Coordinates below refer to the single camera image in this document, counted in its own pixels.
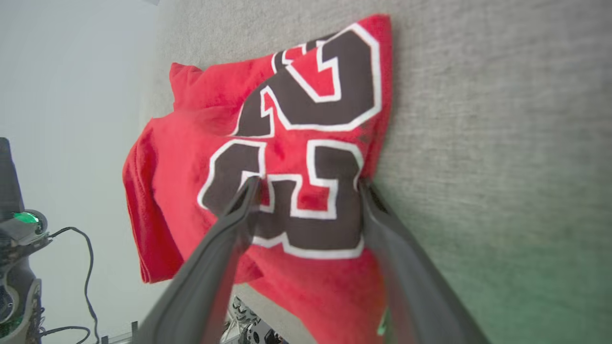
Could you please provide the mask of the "red white basketball jersey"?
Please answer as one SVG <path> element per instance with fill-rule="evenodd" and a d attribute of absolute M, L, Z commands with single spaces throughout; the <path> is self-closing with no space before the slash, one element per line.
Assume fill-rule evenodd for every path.
<path fill-rule="evenodd" d="M 384 284 L 361 235 L 392 107 L 392 20 L 373 14 L 269 56 L 173 63 L 174 109 L 122 172 L 142 280 L 172 279 L 247 179 L 262 180 L 234 283 L 299 318 L 317 344 L 384 344 Z"/>

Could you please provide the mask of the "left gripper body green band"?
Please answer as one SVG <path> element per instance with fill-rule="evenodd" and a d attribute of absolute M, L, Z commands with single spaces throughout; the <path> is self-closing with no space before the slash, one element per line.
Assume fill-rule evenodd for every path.
<path fill-rule="evenodd" d="M 45 248 L 52 241 L 48 220 L 39 211 L 26 209 L 0 223 L 0 273 Z"/>

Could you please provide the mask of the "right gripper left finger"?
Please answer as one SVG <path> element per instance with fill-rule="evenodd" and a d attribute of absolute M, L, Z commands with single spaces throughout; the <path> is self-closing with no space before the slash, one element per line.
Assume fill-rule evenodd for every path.
<path fill-rule="evenodd" d="M 261 180 L 245 181 L 136 333 L 136 344 L 221 344 L 238 262 L 253 242 Z"/>

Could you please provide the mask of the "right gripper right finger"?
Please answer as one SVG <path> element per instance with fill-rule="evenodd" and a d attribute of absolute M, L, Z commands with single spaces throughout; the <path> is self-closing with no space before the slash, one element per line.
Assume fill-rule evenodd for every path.
<path fill-rule="evenodd" d="M 373 182 L 359 182 L 365 244 L 380 266 L 397 344 L 489 344 Z"/>

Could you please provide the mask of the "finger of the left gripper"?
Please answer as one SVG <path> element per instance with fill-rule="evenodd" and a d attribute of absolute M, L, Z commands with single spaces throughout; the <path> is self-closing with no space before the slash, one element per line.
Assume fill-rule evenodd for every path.
<path fill-rule="evenodd" d="M 0 137 L 0 215 L 24 211 L 24 203 L 17 170 L 8 139 Z"/>

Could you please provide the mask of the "beige fabric sofa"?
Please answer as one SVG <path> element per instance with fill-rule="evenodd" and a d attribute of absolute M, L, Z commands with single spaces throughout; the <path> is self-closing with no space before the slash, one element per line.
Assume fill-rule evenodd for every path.
<path fill-rule="evenodd" d="M 387 13 L 376 183 L 494 344 L 612 344 L 612 0 L 160 0 L 173 62 L 265 56 Z"/>

